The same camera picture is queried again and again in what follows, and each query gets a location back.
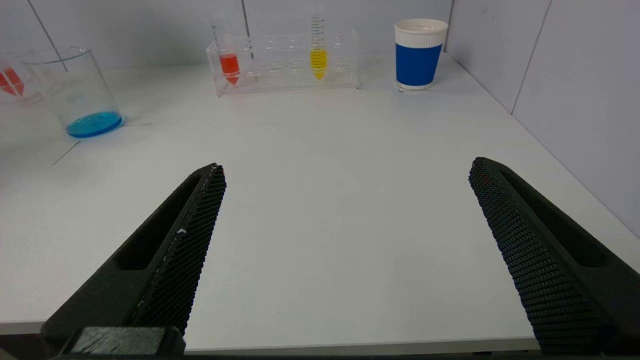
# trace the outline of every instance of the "red liquid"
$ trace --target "red liquid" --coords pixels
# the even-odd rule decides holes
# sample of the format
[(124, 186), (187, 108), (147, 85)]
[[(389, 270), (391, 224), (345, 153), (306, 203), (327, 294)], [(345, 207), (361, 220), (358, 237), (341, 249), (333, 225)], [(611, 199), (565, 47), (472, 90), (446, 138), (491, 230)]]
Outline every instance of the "red liquid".
[[(11, 84), (13, 85), (13, 87), (15, 87), (15, 90), (18, 91), (17, 94), (15, 93), (15, 91), (13, 91), (12, 86), (9, 85), (9, 81), (11, 81)], [(24, 84), (22, 83), (22, 80), (20, 80), (20, 77), (18, 77), (18, 74), (15, 73), (15, 70), (13, 68), (8, 67), (0, 72), (0, 90), (13, 96), (22, 96), (22, 94), (24, 93)]]
[(225, 79), (232, 85), (238, 82), (240, 76), (240, 65), (238, 65), (238, 57), (236, 54), (220, 55), (220, 65), (222, 66), (222, 74)]

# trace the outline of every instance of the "blue paper cup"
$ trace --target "blue paper cup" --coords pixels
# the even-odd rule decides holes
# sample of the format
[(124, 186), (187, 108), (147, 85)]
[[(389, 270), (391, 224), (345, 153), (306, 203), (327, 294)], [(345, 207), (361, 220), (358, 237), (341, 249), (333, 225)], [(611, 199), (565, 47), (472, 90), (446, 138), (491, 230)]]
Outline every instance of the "blue paper cup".
[(433, 84), (449, 25), (440, 20), (410, 19), (396, 24), (396, 82), (405, 90)]

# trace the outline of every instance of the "test tube rack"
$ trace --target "test tube rack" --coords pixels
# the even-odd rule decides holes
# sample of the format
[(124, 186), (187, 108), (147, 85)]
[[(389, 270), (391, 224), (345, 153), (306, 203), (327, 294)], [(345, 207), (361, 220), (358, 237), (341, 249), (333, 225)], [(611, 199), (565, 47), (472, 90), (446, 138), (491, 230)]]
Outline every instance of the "test tube rack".
[[(326, 74), (317, 79), (310, 63), (308, 34), (225, 37), (215, 34), (207, 57), (216, 94), (240, 94), (319, 88), (359, 88), (358, 37), (350, 33), (326, 34)], [(233, 76), (230, 71), (237, 70)]]

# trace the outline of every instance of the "test tube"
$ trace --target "test tube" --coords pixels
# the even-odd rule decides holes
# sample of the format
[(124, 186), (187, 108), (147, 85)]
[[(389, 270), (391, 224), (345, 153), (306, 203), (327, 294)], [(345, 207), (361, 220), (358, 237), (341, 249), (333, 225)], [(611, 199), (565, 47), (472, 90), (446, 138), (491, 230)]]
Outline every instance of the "test tube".
[(309, 61), (311, 70), (318, 80), (322, 80), (326, 74), (327, 55), (324, 44), (324, 19), (318, 12), (312, 12), (310, 18), (311, 27), (311, 52)]
[(231, 84), (235, 85), (240, 77), (240, 65), (234, 44), (233, 36), (230, 33), (228, 19), (224, 12), (221, 16), (214, 20), (214, 32), (218, 43), (218, 57), (220, 59), (220, 67), (222, 68), (222, 76)]

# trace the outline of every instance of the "table surface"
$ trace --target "table surface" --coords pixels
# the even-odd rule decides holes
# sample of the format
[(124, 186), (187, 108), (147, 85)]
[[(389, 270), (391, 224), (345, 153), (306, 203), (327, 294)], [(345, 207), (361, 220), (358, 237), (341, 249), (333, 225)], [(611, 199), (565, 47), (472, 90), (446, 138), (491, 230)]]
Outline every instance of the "table surface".
[(392, 69), (370, 56), (359, 90), (221, 98), (206, 66), (111, 70), (127, 125), (81, 142), (44, 105), (3, 109), (0, 334), (37, 332), (212, 162), (228, 188), (188, 351), (534, 348), (467, 182), (477, 156), (640, 269), (640, 241), (448, 55), (427, 92), (398, 92)]

